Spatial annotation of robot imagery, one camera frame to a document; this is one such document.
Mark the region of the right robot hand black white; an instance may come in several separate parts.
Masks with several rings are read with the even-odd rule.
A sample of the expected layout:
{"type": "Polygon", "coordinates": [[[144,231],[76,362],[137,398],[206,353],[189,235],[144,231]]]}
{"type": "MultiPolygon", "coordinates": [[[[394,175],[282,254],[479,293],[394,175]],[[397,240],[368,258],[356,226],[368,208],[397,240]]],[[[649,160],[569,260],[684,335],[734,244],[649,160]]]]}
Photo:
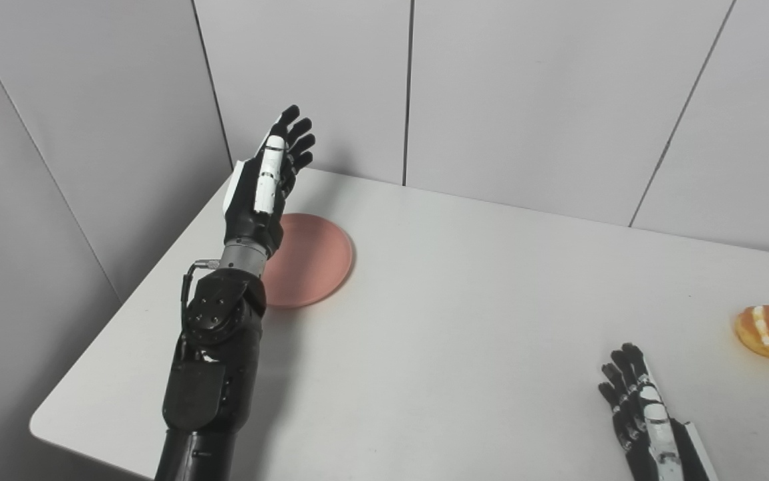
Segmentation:
{"type": "Polygon", "coordinates": [[[625,342],[601,366],[598,389],[635,480],[717,480],[696,427],[668,411],[640,347],[625,342]]]}

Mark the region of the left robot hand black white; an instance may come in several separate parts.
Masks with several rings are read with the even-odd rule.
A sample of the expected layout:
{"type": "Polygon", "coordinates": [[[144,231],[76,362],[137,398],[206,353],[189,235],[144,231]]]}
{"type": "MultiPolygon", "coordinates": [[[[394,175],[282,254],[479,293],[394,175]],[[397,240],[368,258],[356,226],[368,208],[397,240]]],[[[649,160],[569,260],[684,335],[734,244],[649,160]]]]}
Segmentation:
{"type": "Polygon", "coordinates": [[[223,201],[223,241],[253,244],[270,259],[281,246],[281,217],[299,171],[313,161],[312,121],[296,104],[280,113],[256,153],[238,161],[223,201]]]}

